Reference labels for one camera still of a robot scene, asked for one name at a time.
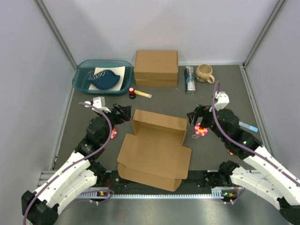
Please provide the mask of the brown cardboard box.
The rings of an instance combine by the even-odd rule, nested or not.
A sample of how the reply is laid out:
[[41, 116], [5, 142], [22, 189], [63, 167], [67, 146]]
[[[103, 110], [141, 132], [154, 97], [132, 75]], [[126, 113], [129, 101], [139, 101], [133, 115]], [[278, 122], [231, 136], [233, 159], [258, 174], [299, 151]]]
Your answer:
[[188, 177], [192, 150], [183, 145], [188, 120], [136, 109], [117, 162], [122, 179], [174, 192]]

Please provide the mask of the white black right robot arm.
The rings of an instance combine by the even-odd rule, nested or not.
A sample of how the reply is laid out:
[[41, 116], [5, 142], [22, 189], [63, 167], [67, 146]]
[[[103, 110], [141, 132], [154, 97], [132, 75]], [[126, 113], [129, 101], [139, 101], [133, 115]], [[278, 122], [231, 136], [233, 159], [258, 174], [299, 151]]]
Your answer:
[[203, 128], [209, 128], [229, 153], [256, 169], [261, 177], [235, 162], [223, 162], [218, 179], [225, 186], [241, 186], [272, 204], [284, 219], [293, 225], [300, 223], [300, 180], [284, 168], [251, 133], [239, 125], [239, 118], [229, 109], [216, 112], [210, 106], [198, 105], [187, 114], [190, 125], [198, 118]]

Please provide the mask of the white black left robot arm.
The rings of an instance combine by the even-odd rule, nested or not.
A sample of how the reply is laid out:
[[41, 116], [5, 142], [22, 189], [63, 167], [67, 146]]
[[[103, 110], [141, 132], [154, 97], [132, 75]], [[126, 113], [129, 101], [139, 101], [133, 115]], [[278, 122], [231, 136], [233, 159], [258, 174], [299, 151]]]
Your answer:
[[90, 120], [85, 137], [67, 161], [43, 185], [21, 197], [23, 224], [53, 225], [64, 209], [88, 188], [106, 182], [106, 169], [96, 160], [105, 150], [116, 125], [131, 120], [129, 106], [114, 104], [112, 109], [81, 102], [97, 116]]

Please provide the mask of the lower folded cardboard box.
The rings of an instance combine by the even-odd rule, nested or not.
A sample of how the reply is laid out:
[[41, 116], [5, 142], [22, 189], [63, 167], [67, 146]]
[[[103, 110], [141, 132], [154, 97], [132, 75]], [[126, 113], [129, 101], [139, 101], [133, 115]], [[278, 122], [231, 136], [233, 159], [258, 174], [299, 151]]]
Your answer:
[[137, 86], [141, 87], [175, 87], [178, 80], [143, 80], [135, 79]]

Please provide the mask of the folded cardboard box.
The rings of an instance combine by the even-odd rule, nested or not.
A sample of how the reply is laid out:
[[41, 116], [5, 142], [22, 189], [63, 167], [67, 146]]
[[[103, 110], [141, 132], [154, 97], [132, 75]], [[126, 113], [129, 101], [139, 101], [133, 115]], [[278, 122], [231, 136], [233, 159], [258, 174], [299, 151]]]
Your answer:
[[173, 81], [178, 79], [178, 52], [175, 50], [138, 50], [135, 79]]
[[137, 86], [141, 87], [175, 87], [178, 80], [143, 80], [135, 79]]

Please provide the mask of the blue toothpaste box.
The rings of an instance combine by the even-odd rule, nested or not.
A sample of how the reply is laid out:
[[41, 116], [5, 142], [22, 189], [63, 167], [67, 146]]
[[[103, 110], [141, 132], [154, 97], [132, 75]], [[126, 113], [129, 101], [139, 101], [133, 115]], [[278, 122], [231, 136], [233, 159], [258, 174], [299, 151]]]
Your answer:
[[194, 68], [192, 66], [185, 67], [184, 77], [185, 77], [186, 94], [194, 94], [196, 89], [195, 89]]

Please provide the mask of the upper folded cardboard box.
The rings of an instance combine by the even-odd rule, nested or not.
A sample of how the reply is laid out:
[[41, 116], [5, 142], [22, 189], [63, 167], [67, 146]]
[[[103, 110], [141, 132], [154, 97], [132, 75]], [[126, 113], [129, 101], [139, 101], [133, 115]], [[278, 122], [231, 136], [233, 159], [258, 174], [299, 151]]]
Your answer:
[[175, 50], [138, 50], [135, 79], [173, 81], [178, 79], [178, 52]]

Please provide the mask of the red black stamp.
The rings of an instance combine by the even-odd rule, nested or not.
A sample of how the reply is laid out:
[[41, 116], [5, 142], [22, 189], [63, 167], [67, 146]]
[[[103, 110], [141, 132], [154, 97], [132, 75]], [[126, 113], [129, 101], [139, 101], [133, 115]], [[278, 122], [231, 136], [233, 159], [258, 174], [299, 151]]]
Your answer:
[[136, 98], [135, 89], [133, 87], [130, 87], [128, 89], [128, 92], [129, 92], [130, 99], [135, 99]]

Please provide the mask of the pink flower toy right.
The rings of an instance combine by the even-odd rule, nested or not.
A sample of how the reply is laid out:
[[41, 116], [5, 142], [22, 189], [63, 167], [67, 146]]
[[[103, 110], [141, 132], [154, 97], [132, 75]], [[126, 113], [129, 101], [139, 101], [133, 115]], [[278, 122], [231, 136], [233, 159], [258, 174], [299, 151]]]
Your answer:
[[194, 126], [194, 132], [195, 132], [195, 134], [192, 135], [192, 138], [199, 138], [199, 137], [203, 137], [203, 136], [207, 135], [208, 129], [204, 128], [204, 127], [201, 127], [201, 124], [197, 123]]

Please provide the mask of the pink flower toy left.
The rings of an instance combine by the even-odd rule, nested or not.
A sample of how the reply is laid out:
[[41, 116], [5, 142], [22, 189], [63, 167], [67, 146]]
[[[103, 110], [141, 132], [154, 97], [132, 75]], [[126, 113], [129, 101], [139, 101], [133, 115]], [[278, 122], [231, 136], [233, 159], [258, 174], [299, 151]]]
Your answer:
[[112, 133], [111, 133], [111, 139], [114, 139], [116, 136], [117, 136], [117, 129], [116, 128], [114, 128], [113, 130], [112, 130]]

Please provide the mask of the yellow highlighter marker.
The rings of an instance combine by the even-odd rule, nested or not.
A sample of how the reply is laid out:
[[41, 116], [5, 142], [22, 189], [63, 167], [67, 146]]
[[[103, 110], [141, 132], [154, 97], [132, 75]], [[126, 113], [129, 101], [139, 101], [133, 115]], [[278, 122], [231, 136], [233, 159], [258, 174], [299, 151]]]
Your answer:
[[142, 97], [146, 97], [146, 98], [152, 98], [151, 94], [148, 94], [148, 93], [145, 93], [145, 92], [141, 92], [141, 91], [138, 91], [138, 90], [135, 90], [135, 94], [139, 95], [139, 96], [142, 96]]

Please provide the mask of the dark blue shoe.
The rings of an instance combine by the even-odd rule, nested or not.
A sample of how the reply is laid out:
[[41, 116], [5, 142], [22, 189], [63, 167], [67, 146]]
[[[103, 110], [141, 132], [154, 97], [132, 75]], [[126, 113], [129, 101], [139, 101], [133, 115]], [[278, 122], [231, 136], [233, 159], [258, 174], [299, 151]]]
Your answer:
[[97, 89], [107, 90], [114, 87], [120, 80], [120, 75], [106, 69], [95, 74], [89, 73], [88, 81]]

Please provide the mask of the teal plastic bin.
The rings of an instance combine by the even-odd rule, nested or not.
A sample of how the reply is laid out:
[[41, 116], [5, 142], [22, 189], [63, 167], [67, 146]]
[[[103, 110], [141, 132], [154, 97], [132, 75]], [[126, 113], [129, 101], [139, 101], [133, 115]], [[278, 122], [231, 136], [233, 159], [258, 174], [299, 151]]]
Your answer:
[[[89, 72], [93, 72], [95, 68], [113, 68], [125, 66], [125, 81], [120, 91], [95, 91], [88, 90], [89, 84], [87, 81], [87, 75]], [[97, 95], [113, 95], [121, 96], [127, 93], [129, 87], [134, 80], [133, 66], [131, 63], [122, 60], [85, 60], [81, 62], [75, 72], [75, 76], [72, 80], [73, 88], [82, 93], [97, 94]]]

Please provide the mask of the light blue marker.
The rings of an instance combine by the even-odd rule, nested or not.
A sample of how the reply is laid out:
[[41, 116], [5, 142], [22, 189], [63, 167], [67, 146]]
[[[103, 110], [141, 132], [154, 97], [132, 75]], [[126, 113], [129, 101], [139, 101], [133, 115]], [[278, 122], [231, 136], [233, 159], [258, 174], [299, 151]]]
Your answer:
[[239, 122], [239, 126], [241, 126], [243, 128], [246, 128], [246, 129], [248, 129], [250, 131], [256, 132], [256, 133], [258, 132], [258, 128], [257, 127], [251, 126], [251, 125], [246, 124], [246, 123], [241, 122], [241, 121]]

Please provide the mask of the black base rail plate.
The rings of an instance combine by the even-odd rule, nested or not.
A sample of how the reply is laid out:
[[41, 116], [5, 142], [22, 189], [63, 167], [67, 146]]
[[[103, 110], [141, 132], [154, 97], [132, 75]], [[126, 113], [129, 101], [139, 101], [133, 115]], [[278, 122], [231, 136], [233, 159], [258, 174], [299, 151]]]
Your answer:
[[146, 194], [146, 195], [183, 195], [208, 194], [211, 189], [227, 187], [218, 177], [217, 171], [188, 171], [187, 179], [183, 180], [175, 191], [162, 190], [156, 187], [122, 179], [117, 171], [106, 173], [103, 187], [108, 187], [115, 194]]

